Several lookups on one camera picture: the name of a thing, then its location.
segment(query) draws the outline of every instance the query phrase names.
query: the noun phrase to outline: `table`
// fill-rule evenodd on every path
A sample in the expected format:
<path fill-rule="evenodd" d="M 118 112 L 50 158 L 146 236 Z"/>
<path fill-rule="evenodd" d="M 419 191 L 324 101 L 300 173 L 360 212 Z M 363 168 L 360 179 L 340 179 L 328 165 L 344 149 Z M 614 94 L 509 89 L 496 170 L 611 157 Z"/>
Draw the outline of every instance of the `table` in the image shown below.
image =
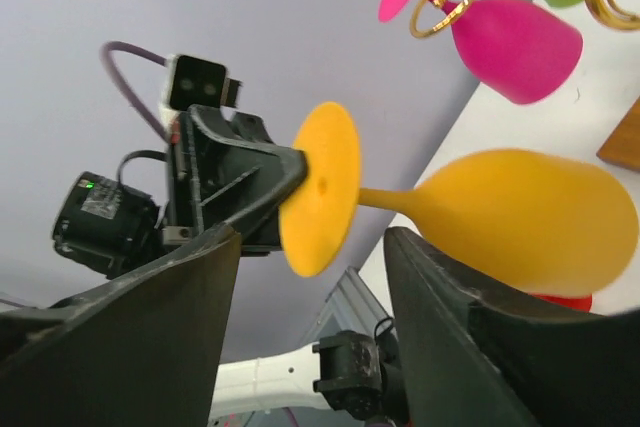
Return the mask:
<path fill-rule="evenodd" d="M 544 0 L 534 3 L 549 9 Z M 640 12 L 640 0 L 621 3 Z M 526 148 L 602 166 L 623 183 L 640 211 L 640 174 L 610 166 L 596 157 L 600 146 L 640 95 L 640 32 L 607 29 L 591 17 L 584 5 L 553 12 L 578 28 L 584 37 L 584 52 L 571 77 L 551 96 L 530 106 L 513 105 L 480 84 L 418 183 L 472 152 Z M 402 215 L 396 215 L 390 225 L 416 230 Z M 392 314 L 382 240 L 365 261 L 360 276 Z M 640 249 L 627 271 L 594 295 L 592 311 L 610 314 L 638 305 Z"/>

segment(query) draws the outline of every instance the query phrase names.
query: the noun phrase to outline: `gray wall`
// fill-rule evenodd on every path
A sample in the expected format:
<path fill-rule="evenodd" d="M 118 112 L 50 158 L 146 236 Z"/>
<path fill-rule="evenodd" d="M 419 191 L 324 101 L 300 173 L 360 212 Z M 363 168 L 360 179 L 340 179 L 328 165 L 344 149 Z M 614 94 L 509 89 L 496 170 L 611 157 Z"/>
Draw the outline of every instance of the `gray wall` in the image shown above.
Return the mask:
<path fill-rule="evenodd" d="M 0 0 L 0 288 L 46 304 L 101 282 L 54 255 L 53 219 L 83 170 L 113 176 L 127 152 L 162 147 L 107 80 L 97 55 L 106 40 L 225 63 L 244 82 L 241 108 L 262 115 L 285 145 L 313 106 L 340 101 L 359 125 L 363 182 L 412 185 L 476 81 L 458 59 L 450 32 L 417 41 L 407 29 L 410 11 L 381 25 L 378 2 Z M 424 22 L 437 18 L 429 12 Z M 162 69 L 118 60 L 153 104 Z M 126 179 L 159 201 L 165 197 L 156 162 L 132 164 Z M 389 218 L 359 209 L 342 255 L 319 278 L 296 277 L 282 255 L 243 261 L 225 358 L 296 345 L 344 266 L 364 261 Z"/>

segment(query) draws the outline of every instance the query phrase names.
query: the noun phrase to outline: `red object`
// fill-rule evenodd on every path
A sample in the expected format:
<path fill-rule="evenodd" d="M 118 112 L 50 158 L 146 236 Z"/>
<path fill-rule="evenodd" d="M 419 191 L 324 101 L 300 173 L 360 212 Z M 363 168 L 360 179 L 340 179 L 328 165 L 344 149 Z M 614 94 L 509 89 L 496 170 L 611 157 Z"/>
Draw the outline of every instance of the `red object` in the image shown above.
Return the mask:
<path fill-rule="evenodd" d="M 546 300 L 547 302 L 553 302 L 554 304 L 563 305 L 570 309 L 581 310 L 583 312 L 589 312 L 593 305 L 593 297 L 582 297 L 579 299 L 566 299 L 563 297 L 553 297 L 551 295 L 536 295 L 539 299 Z"/>

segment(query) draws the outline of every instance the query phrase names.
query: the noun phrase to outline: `wooden block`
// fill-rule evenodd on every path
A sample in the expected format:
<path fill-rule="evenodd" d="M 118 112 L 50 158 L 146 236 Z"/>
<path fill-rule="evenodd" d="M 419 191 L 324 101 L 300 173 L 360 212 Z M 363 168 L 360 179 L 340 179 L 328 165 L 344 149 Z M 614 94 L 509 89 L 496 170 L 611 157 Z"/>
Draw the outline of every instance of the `wooden block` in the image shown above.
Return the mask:
<path fill-rule="evenodd" d="M 609 164 L 640 172 L 640 97 L 598 151 Z"/>

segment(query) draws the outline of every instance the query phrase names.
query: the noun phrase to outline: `purple cable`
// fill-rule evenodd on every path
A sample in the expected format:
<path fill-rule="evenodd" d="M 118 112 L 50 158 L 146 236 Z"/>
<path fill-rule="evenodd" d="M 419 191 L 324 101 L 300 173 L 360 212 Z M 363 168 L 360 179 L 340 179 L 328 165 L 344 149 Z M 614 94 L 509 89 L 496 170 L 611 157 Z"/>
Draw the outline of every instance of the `purple cable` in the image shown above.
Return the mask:
<path fill-rule="evenodd" d="M 160 121 L 149 111 L 149 108 L 144 104 L 144 102 L 142 102 L 142 100 L 140 100 L 140 97 L 136 95 L 129 83 L 118 70 L 116 63 L 113 60 L 114 52 L 126 52 L 128 54 L 133 54 L 162 66 L 166 64 L 167 59 L 154 54 L 153 52 L 149 52 L 142 47 L 127 44 L 126 42 L 107 42 L 102 46 L 102 49 L 100 49 L 100 57 L 102 58 L 104 68 L 107 70 L 109 77 L 111 77 L 111 80 L 118 90 L 120 90 L 122 95 L 126 97 L 131 106 L 136 109 L 156 134 L 158 134 L 162 140 L 167 140 L 166 131 Z"/>
<path fill-rule="evenodd" d="M 289 422 L 291 422 L 291 425 L 293 427 L 300 427 L 300 424 L 298 423 L 298 419 L 296 419 L 296 416 L 293 415 L 293 412 L 289 407 L 285 407 L 282 410 L 284 410 L 284 413 L 287 415 L 287 418 L 289 419 Z"/>

